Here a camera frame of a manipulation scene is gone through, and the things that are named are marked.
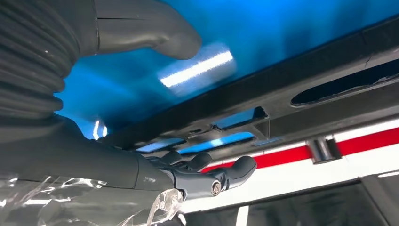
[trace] blue painted surface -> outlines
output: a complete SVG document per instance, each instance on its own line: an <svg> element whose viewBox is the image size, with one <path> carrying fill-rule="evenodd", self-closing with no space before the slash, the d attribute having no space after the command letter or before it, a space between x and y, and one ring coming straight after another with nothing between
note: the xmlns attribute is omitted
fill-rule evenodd
<svg viewBox="0 0 399 226"><path fill-rule="evenodd" d="M59 113L92 138L94 122L108 130L143 120L182 101L305 52L395 14L398 0L167 0L203 37L192 60L149 49L81 59L66 79ZM231 59L200 73L213 57ZM194 73L178 85L161 80Z"/></svg>

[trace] bolt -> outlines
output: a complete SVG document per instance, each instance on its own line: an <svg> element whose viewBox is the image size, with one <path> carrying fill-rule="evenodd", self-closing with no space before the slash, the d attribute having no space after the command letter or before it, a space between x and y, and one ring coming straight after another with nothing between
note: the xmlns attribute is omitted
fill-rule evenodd
<svg viewBox="0 0 399 226"><path fill-rule="evenodd" d="M212 188L211 188L211 193L213 196L217 196L222 190L222 184L220 183L220 181L215 180L212 183Z"/></svg>

